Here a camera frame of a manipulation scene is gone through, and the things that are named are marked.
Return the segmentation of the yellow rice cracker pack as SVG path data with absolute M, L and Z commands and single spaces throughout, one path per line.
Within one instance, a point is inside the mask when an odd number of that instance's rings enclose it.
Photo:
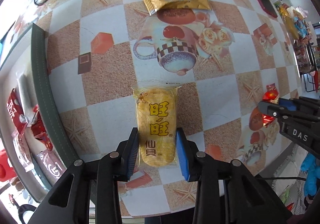
M 132 87 L 136 102 L 139 160 L 150 167 L 171 164 L 176 155 L 178 84 Z

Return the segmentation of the long red snack bar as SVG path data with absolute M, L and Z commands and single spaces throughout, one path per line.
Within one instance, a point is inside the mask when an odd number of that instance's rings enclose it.
M 27 120 L 25 118 L 22 106 L 17 98 L 15 88 L 11 90 L 9 95 L 7 101 L 7 111 L 18 134 L 23 135 L 27 127 Z

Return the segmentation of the clear dark stick snack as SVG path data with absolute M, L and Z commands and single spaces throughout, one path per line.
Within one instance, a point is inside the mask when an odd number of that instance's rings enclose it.
M 18 75 L 17 82 L 24 115 L 28 118 L 31 118 L 33 109 L 28 94 L 27 79 L 25 74 Z

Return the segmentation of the long gold snack bar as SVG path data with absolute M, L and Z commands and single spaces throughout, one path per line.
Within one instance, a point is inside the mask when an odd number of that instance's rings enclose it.
M 143 0 L 149 15 L 166 9 L 211 10 L 209 0 Z

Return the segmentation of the small red candy pack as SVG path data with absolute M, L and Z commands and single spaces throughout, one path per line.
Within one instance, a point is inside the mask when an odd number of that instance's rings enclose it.
M 33 133 L 33 136 L 42 144 L 44 144 L 47 150 L 52 151 L 53 144 L 47 134 L 46 128 L 44 126 L 44 123 L 41 117 L 40 107 L 38 104 L 33 108 L 33 112 L 35 114 L 30 127 Z

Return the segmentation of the small pink cranberry snack pack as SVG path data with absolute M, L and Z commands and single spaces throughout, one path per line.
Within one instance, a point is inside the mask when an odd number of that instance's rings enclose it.
M 14 145 L 18 161 L 26 173 L 32 171 L 34 169 L 33 159 L 24 135 L 20 136 L 16 130 L 12 133 L 12 137 L 12 143 Z

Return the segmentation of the blue gloved hand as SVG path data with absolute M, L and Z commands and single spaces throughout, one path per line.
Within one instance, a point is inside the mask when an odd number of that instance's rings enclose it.
M 312 204 L 319 190 L 319 159 L 308 153 L 301 165 L 301 171 L 306 173 L 304 183 L 304 205 L 306 209 Z

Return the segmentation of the pink small candy pack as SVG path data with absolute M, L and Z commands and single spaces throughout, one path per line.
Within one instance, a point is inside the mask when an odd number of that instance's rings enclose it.
M 39 152 L 36 156 L 41 160 L 45 168 L 55 180 L 58 180 L 66 171 L 64 164 L 61 162 L 55 151 L 49 151 L 46 149 Z

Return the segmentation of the green rimmed white tray box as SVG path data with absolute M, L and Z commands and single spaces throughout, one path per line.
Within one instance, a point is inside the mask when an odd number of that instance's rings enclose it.
M 32 109 L 39 105 L 44 126 L 53 144 L 53 151 L 64 166 L 69 167 L 78 155 L 59 117 L 50 87 L 48 69 L 45 32 L 42 28 L 33 23 L 20 36 L 16 36 L 13 31 L 9 32 L 1 55 L 1 140 L 18 178 L 36 202 L 40 202 L 46 196 L 55 182 L 36 156 L 39 152 L 46 150 L 46 146 L 38 141 L 31 131 L 35 113 L 32 113 L 31 118 L 25 116 L 27 127 L 23 135 L 34 164 L 34 169 L 26 173 L 18 161 L 12 143 L 12 133 L 16 128 L 9 117 L 7 101 L 11 90 L 15 88 L 21 105 L 17 78 L 18 75 L 25 74 Z

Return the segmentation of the red plastic stool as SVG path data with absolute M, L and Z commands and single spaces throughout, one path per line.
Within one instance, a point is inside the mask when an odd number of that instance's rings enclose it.
M 5 182 L 15 178 L 17 175 L 14 168 L 8 163 L 8 156 L 5 149 L 0 151 L 0 181 Z

